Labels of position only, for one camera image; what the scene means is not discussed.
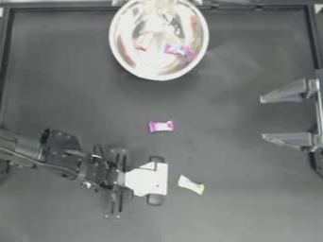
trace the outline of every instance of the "candy wrapper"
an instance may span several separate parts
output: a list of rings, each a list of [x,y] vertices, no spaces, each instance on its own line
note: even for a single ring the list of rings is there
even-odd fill
[[[181,175],[179,180],[178,180],[178,186],[187,188],[190,190],[193,190],[194,192],[197,192],[199,195],[203,194],[205,189],[206,189],[206,185],[205,184],[199,184],[193,182],[187,177],[185,177],[183,175]]]
[[[189,46],[179,46],[179,45],[166,45],[165,49],[166,54],[175,54],[175,55],[182,55],[182,56],[189,56],[191,53],[190,47]]]
[[[166,54],[174,54],[182,58],[183,61],[193,61],[197,57],[197,51],[191,51],[189,46],[166,45]]]
[[[174,131],[174,121],[166,123],[150,121],[150,132]]]
[[[147,51],[155,36],[157,36],[155,32],[153,32],[153,31],[146,32],[146,34],[143,34],[139,37],[138,44],[137,44],[135,48],[139,49],[139,50]]]

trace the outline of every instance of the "black cable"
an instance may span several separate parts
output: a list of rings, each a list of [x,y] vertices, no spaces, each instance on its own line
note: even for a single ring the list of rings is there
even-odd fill
[[[103,145],[97,144],[97,145],[94,146],[94,153],[95,153],[95,155],[98,155],[98,156],[103,159],[103,161],[105,161],[107,164],[110,164],[110,165],[118,167],[118,165],[117,165],[115,163],[113,163],[113,162],[110,162],[110,161],[107,160]],[[139,169],[139,170],[157,171],[157,163],[155,163],[154,169],[150,169],[150,168],[142,168],[142,167],[134,167],[134,166],[129,166],[129,167],[126,167],[126,169]]]
[[[35,159],[30,158],[29,156],[25,156],[25,155],[17,153],[15,151],[13,151],[13,150],[10,150],[7,148],[0,147],[0,150],[9,152],[11,155],[14,155],[14,156],[17,156],[17,157],[19,157],[22,159],[26,159],[27,161],[30,161],[34,164],[38,164],[39,166],[51,167],[54,169],[59,169],[59,170],[63,170],[63,171],[67,171],[67,172],[73,173],[77,177],[79,176],[79,174],[74,170],[71,170],[71,169],[69,169],[66,167],[62,167],[62,166],[58,166],[58,165],[54,165],[54,164],[42,163],[42,162],[37,161]]]

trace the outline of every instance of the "metal bracket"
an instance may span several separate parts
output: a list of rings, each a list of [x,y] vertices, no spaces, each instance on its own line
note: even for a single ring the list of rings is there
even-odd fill
[[[262,103],[302,102],[320,91],[320,79],[300,79],[281,89],[261,96]]]
[[[323,93],[321,82],[323,81],[323,69],[317,70],[316,79],[301,79],[281,89],[261,96],[262,103],[301,102],[309,98],[316,99],[318,132],[298,133],[266,133],[264,138],[278,146],[316,152],[323,148]]]

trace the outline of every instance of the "black table surface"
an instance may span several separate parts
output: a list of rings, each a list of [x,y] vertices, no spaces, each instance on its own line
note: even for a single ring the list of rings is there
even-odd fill
[[[163,207],[137,198],[122,220],[77,182],[17,169],[0,185],[0,241],[316,241],[322,239],[323,181],[306,154],[262,139],[306,131],[314,105],[262,105],[259,95],[314,77],[302,11],[205,12],[211,42],[198,68],[174,81],[137,78],[115,61],[111,11],[17,12],[3,124],[37,137],[47,127],[129,147],[135,165],[170,163]],[[174,120],[175,132],[149,132]],[[183,174],[203,196],[178,187]]]

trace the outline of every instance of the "metal bowl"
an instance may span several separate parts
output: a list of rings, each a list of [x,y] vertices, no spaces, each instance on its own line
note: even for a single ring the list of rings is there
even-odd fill
[[[187,0],[131,0],[114,17],[109,38],[118,62],[135,76],[170,80],[195,68],[210,37]]]

